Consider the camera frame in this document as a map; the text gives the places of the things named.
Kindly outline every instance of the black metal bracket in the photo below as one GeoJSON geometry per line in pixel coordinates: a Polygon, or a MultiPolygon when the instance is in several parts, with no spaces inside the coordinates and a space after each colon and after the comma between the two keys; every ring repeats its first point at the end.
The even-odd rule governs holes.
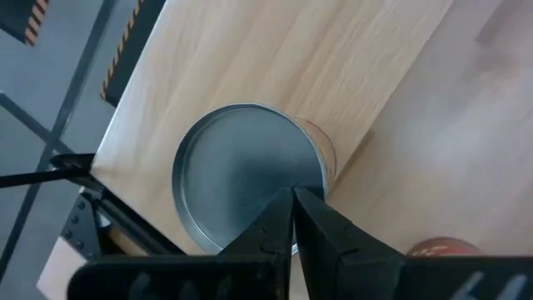
{"type": "Polygon", "coordinates": [[[61,236],[87,260],[102,256],[96,212],[86,195],[79,194],[61,236]]]}
{"type": "Polygon", "coordinates": [[[107,237],[107,228],[118,228],[150,255],[184,254],[173,242],[108,190],[85,190],[77,196],[61,236],[82,256],[91,261],[108,254],[120,253],[107,237]],[[102,227],[102,215],[110,222],[102,227]]]}

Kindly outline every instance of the floor tile grout line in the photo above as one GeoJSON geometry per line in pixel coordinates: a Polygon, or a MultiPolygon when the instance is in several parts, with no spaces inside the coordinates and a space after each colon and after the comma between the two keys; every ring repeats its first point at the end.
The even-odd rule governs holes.
{"type": "MultiPolygon", "coordinates": [[[[11,100],[6,94],[0,93],[0,107],[5,108],[8,113],[14,116],[22,125],[26,126],[29,130],[35,133],[46,144],[52,133],[48,131],[39,121],[30,116],[26,111],[20,108],[13,100],[11,100]]],[[[61,140],[57,141],[56,148],[54,149],[59,153],[74,153],[65,143],[61,140]]]]}
{"type": "MultiPolygon", "coordinates": [[[[76,66],[76,71],[74,72],[72,80],[68,86],[67,94],[63,99],[59,112],[57,113],[57,118],[53,125],[49,140],[46,142],[46,146],[42,152],[41,158],[39,159],[36,172],[46,171],[48,168],[48,161],[53,155],[53,149],[57,146],[57,142],[62,136],[68,120],[72,115],[75,104],[79,99],[79,94],[87,77],[87,71],[92,65],[92,59],[94,58],[94,54],[99,43],[101,42],[104,29],[107,26],[107,21],[111,16],[111,11],[115,6],[116,1],[117,0],[103,0],[103,4],[100,7],[97,18],[92,25],[89,39],[85,44],[82,56],[80,57],[76,66]]],[[[26,192],[26,196],[22,201],[22,205],[18,211],[15,223],[13,224],[12,231],[7,238],[6,245],[2,251],[2,256],[0,257],[0,283],[2,283],[3,277],[7,271],[9,261],[15,251],[18,239],[20,238],[24,224],[26,223],[27,217],[30,213],[33,203],[35,202],[40,187],[40,183],[30,185],[26,192]]]]}

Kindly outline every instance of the tin can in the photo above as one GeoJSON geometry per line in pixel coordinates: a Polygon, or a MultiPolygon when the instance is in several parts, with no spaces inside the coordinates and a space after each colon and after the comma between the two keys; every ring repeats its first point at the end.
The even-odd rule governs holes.
{"type": "Polygon", "coordinates": [[[192,239],[216,254],[280,188],[304,187],[326,199],[335,163],[329,138],[306,120],[258,103],[220,107],[193,124],[178,146],[177,213],[192,239]]]}

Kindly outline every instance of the light wood surface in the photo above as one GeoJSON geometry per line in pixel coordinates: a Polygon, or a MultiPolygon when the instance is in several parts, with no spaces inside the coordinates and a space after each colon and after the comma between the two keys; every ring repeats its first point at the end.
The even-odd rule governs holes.
{"type": "Polygon", "coordinates": [[[533,254],[533,1],[456,1],[330,204],[406,252],[452,236],[533,254]]]}
{"type": "Polygon", "coordinates": [[[67,299],[70,278],[86,262],[62,237],[58,238],[42,270],[37,288],[47,299],[67,299]]]}
{"type": "Polygon", "coordinates": [[[187,253],[172,162],[187,129],[229,103],[260,102],[332,140],[336,170],[451,0],[167,2],[95,157],[92,174],[187,253]]]}

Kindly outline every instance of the black rod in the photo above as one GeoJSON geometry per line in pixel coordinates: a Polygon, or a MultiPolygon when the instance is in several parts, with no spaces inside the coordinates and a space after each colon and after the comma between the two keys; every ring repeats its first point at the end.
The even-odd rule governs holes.
{"type": "Polygon", "coordinates": [[[163,236],[111,192],[106,191],[102,200],[92,200],[92,204],[99,213],[117,226],[148,254],[185,254],[178,246],[163,236]]]}
{"type": "Polygon", "coordinates": [[[0,176],[0,188],[10,188],[25,184],[44,183],[60,179],[87,176],[87,169],[54,170],[46,172],[31,172],[17,175],[0,176]]]}

